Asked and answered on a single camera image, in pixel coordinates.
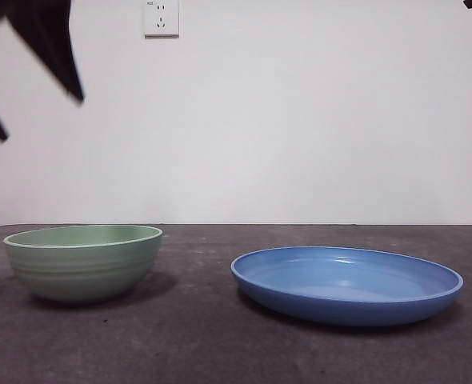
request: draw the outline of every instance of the bowl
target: bowl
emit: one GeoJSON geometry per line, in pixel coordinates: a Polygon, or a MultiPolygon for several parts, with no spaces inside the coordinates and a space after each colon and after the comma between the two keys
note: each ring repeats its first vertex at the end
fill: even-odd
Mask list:
{"type": "Polygon", "coordinates": [[[152,226],[60,226],[6,237],[18,280],[58,302],[97,302],[117,296],[149,272],[162,231],[152,226]]]}
{"type": "Polygon", "coordinates": [[[330,246],[259,250],[236,258],[240,289],[277,312],[340,326],[394,326],[446,308],[455,271],[402,254],[330,246]]]}

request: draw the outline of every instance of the plate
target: plate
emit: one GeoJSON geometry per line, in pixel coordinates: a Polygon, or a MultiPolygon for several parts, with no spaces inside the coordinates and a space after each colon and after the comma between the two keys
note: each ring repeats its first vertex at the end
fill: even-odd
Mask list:
{"type": "Polygon", "coordinates": [[[403,254],[331,246],[258,250],[231,266],[240,289],[277,312],[342,326],[429,318],[463,286],[455,271],[403,254]]]}

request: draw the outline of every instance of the wall outlet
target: wall outlet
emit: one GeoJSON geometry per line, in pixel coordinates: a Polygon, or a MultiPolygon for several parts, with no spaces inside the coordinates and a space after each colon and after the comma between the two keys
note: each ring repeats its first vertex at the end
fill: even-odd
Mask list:
{"type": "Polygon", "coordinates": [[[179,36],[179,0],[145,0],[143,6],[146,37],[179,36]]]}

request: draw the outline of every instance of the table surface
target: table surface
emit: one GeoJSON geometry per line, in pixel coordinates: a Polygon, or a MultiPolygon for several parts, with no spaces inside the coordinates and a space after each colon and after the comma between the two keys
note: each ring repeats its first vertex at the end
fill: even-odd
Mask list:
{"type": "Polygon", "coordinates": [[[27,293],[0,227],[0,384],[472,383],[472,226],[159,225],[162,247],[131,292],[68,307],[27,293]],[[465,281],[439,315],[346,328],[255,304],[230,274],[240,254],[349,246],[432,260],[465,281]]]}

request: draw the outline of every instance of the green bowl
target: green bowl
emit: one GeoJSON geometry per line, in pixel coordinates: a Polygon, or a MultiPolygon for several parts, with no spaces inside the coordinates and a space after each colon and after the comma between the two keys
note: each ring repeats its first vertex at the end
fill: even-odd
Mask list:
{"type": "Polygon", "coordinates": [[[149,272],[162,231],[152,226],[61,226],[6,237],[18,280],[59,302],[97,302],[129,290],[149,272]]]}

